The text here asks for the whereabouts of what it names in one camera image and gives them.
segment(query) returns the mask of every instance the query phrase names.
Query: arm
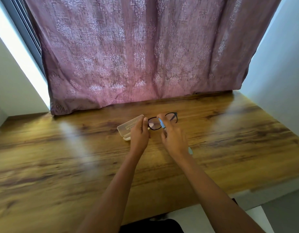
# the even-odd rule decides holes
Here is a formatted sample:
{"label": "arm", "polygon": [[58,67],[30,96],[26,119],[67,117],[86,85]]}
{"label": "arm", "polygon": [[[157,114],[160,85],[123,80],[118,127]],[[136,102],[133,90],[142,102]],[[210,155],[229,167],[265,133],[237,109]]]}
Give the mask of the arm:
{"label": "arm", "polygon": [[144,118],[131,129],[130,152],[102,197],[97,200],[81,223],[78,233],[117,233],[119,231],[135,168],[147,147],[148,139],[147,118]]}
{"label": "arm", "polygon": [[163,144],[193,187],[214,231],[264,233],[195,162],[188,153],[187,139],[181,129],[171,124],[162,114],[158,117],[167,129],[167,136],[165,133],[161,134]]}

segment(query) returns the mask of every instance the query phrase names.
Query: pink curtain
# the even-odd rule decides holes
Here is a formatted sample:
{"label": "pink curtain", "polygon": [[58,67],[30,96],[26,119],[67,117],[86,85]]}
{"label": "pink curtain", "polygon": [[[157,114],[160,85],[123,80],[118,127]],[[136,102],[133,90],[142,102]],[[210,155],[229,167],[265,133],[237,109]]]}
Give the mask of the pink curtain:
{"label": "pink curtain", "polygon": [[26,0],[51,113],[240,89],[280,0]]}

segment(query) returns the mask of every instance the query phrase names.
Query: black eyeglasses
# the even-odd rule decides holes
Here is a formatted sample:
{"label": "black eyeglasses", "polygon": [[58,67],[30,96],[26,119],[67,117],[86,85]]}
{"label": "black eyeglasses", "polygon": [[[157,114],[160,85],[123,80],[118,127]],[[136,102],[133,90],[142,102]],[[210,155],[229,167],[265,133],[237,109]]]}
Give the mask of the black eyeglasses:
{"label": "black eyeglasses", "polygon": [[[177,123],[177,112],[167,113],[166,117],[170,120],[171,123]],[[157,117],[148,119],[148,126],[152,130],[158,130],[161,128],[160,121]]]}

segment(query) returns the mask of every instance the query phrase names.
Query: floral damask pattern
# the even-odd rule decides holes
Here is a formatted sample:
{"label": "floral damask pattern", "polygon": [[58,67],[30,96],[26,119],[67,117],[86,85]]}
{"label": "floral damask pattern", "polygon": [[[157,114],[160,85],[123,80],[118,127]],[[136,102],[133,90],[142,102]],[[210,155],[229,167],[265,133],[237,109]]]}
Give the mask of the floral damask pattern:
{"label": "floral damask pattern", "polygon": [[25,1],[38,26],[54,115],[240,89],[280,2]]}

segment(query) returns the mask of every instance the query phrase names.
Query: wood grain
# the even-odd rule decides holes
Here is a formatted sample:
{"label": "wood grain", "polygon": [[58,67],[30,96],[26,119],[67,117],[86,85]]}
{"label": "wood grain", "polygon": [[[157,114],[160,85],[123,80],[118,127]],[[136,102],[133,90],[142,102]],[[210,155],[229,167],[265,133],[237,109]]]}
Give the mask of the wood grain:
{"label": "wood grain", "polygon": [[[299,176],[299,137],[237,91],[13,118],[0,128],[0,232],[74,232],[129,150],[117,126],[171,111],[227,193]],[[124,224],[197,203],[160,132],[137,166]]]}

